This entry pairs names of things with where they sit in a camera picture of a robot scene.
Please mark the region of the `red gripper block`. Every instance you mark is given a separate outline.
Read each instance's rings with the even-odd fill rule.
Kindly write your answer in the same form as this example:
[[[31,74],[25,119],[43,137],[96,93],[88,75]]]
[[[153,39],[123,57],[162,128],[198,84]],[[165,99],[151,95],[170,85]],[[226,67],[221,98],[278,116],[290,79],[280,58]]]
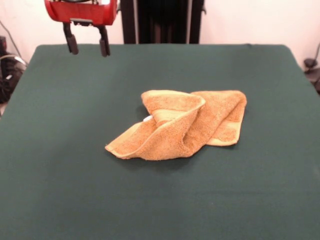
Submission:
[[[50,18],[63,23],[63,32],[69,52],[79,53],[75,36],[71,32],[70,22],[83,22],[98,26],[100,33],[100,51],[103,57],[110,53],[108,32],[105,26],[111,26],[117,15],[118,2],[116,0],[88,0],[85,2],[71,0],[46,0],[44,2]]]

